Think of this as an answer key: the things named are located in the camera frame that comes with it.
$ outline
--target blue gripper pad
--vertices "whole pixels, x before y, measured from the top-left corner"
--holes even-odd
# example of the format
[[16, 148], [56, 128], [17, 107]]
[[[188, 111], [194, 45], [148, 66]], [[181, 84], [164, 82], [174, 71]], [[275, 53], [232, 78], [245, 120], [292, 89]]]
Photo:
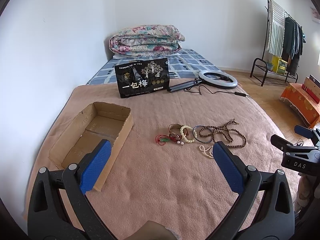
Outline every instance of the blue gripper pad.
[[80, 182], [80, 189], [83, 194], [93, 189], [93, 186], [96, 183], [101, 171], [110, 158], [111, 148], [111, 143], [106, 140], [98, 150], [95, 157], [91, 160], [90, 164], [83, 171]]
[[294, 127], [294, 132], [298, 135], [301, 135], [305, 138], [308, 138], [308, 139], [311, 139], [312, 136], [313, 136], [313, 133], [312, 133], [312, 130], [311, 129], [308, 129], [308, 128], [305, 128], [303, 126], [300, 126], [300, 125], [296, 125]]
[[244, 190], [243, 177], [234, 162], [218, 143], [214, 144], [212, 155], [231, 190], [241, 194]]

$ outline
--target white wall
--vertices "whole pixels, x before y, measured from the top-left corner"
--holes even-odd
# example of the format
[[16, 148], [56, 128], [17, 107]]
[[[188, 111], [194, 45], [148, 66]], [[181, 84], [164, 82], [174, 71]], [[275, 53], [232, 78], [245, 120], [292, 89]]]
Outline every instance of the white wall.
[[115, 0], [10, 0], [0, 17], [0, 197], [17, 223], [30, 170], [72, 90], [107, 61]]
[[313, 75], [320, 80], [320, 66], [318, 65], [320, 53], [320, 24], [312, 21], [311, 9], [314, 5], [310, 0], [294, 0], [294, 18], [302, 25], [307, 43], [303, 44], [302, 56], [299, 61], [297, 73], [298, 82], [303, 83], [306, 76]]
[[[292, 0], [275, 0], [292, 14]], [[194, 49], [218, 67], [250, 70], [262, 56], [267, 0], [116, 0], [117, 28], [175, 25]]]

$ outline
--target folded quilt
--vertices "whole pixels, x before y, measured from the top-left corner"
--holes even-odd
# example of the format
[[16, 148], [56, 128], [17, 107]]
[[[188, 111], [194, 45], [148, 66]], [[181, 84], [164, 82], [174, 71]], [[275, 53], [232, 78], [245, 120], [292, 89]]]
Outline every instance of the folded quilt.
[[180, 51], [180, 42], [184, 40], [173, 25], [142, 25], [116, 33], [109, 48], [115, 56], [167, 56]]

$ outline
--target blue checkered bed sheet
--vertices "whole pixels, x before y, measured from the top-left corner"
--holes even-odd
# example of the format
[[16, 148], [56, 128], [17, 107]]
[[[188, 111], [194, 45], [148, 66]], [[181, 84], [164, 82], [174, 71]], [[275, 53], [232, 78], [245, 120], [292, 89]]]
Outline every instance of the blue checkered bed sheet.
[[[219, 70], [214, 64], [206, 60], [192, 49], [182, 49], [180, 55], [167, 56], [170, 78], [195, 78], [201, 70]], [[107, 62], [87, 85], [116, 83], [115, 66], [136, 60], [151, 60], [161, 57], [137, 57], [112, 59]]]

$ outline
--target metal screw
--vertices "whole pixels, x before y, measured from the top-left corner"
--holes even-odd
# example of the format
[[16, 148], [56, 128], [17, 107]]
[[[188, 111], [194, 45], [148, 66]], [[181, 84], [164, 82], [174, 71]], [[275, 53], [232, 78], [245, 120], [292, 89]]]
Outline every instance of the metal screw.
[[40, 173], [45, 173], [46, 170], [47, 170], [46, 167], [42, 167], [42, 168], [39, 169], [39, 172]]
[[69, 170], [71, 170], [71, 171], [75, 170], [76, 168], [77, 168], [77, 164], [75, 164], [75, 163], [72, 163], [69, 165]]
[[249, 170], [249, 171], [256, 171], [257, 169], [256, 169], [255, 166], [249, 165], [249, 166], [248, 166], [248, 170]]
[[284, 171], [281, 170], [281, 169], [278, 170], [278, 173], [279, 173], [280, 175], [284, 175]]

